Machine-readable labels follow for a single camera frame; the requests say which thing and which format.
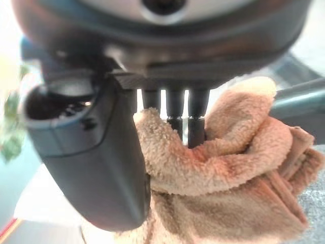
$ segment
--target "blurry background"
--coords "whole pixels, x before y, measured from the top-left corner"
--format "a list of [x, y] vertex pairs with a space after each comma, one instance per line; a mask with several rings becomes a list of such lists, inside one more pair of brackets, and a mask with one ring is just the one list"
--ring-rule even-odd
[[[255, 72], [250, 76], [261, 74], [271, 76], [277, 81], [279, 89], [284, 89], [295, 84], [325, 76], [325, 33], [323, 31], [323, 25], [325, 23], [324, 12], [325, 0], [314, 0], [306, 27], [295, 46], [291, 49], [291, 52], [276, 63], [262, 69], [261, 71]], [[10, 1], [1, 0], [0, 120], [3, 119], [4, 102], [9, 92], [19, 86], [18, 74], [21, 65], [19, 43], [21, 37], [22, 33], [13, 15]], [[246, 77], [247, 76], [237, 77], [219, 89], [211, 91], [209, 106], [214, 103], [224, 89]], [[23, 96], [33, 85], [39, 82], [41, 82], [41, 79], [37, 70], [31, 69], [31, 74], [26, 76], [20, 84], [22, 86], [20, 89], [21, 95]], [[161, 108], [162, 117], [166, 117], [166, 107], [164, 107], [164, 101], [166, 98], [164, 97], [164, 94], [165, 93], [163, 92]], [[139, 109], [141, 109], [142, 101], [140, 96], [138, 104]], [[184, 107], [184, 111], [184, 117], [186, 117], [186, 106]], [[36, 155], [28, 137], [24, 140], [22, 152], [19, 157], [9, 163], [6, 163], [5, 160], [0, 157], [0, 230], [2, 230], [13, 217], [17, 201], [23, 189], [33, 178], [40, 165], [41, 161]], [[36, 180], [36, 182], [36, 184], [42, 184], [42, 181]], [[297, 243], [325, 243], [325, 227], [322, 227], [322, 223], [325, 223], [324, 187], [325, 176], [322, 175], [319, 182], [312, 186], [301, 197], [301, 203], [308, 214], [308, 217], [311, 218], [313, 229], [306, 234], [304, 240]], [[29, 197], [35, 198], [34, 201], [42, 202], [44, 198], [51, 199], [51, 191], [48, 190], [47, 192], [48, 193], [44, 191], [43, 195], [35, 194]], [[53, 201], [55, 200], [52, 200], [53, 206], [61, 206], [59, 203]], [[83, 242], [77, 228], [25, 222], [17, 229], [16, 233], [6, 240], [5, 243], [56, 244]]]

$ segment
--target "black plastic cavity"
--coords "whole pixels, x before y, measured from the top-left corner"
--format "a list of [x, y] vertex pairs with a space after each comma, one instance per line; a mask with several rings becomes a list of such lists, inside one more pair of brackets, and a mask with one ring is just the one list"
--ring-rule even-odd
[[25, 101], [24, 117], [38, 153], [70, 155], [98, 145], [111, 119], [115, 92], [106, 82], [92, 100], [76, 101], [53, 97], [46, 86], [35, 88]]
[[143, 5], [157, 15], [171, 15], [180, 11], [186, 0], [142, 0]]

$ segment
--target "beige microfiber cloth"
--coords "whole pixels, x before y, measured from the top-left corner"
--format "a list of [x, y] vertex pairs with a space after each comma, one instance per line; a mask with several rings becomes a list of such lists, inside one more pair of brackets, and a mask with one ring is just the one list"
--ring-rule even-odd
[[207, 141], [188, 149], [154, 109], [135, 115], [151, 205], [138, 229], [115, 243], [274, 244], [308, 227], [296, 196], [324, 157], [314, 137], [268, 116], [275, 83], [264, 77], [228, 89], [206, 115]]

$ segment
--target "green leaf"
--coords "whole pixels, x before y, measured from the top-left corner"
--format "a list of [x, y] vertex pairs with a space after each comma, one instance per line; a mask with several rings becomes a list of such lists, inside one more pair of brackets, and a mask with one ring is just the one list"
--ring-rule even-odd
[[16, 118], [19, 105], [19, 94], [18, 92], [10, 93], [9, 97], [5, 102], [5, 117]]
[[6, 162], [9, 162], [18, 157], [22, 151], [24, 142], [24, 133], [22, 132], [12, 135], [5, 140], [1, 147], [1, 154], [5, 158]]
[[19, 74], [20, 80], [22, 80], [24, 76], [27, 75], [28, 73], [29, 73], [29, 67], [27, 65], [21, 65], [20, 74]]

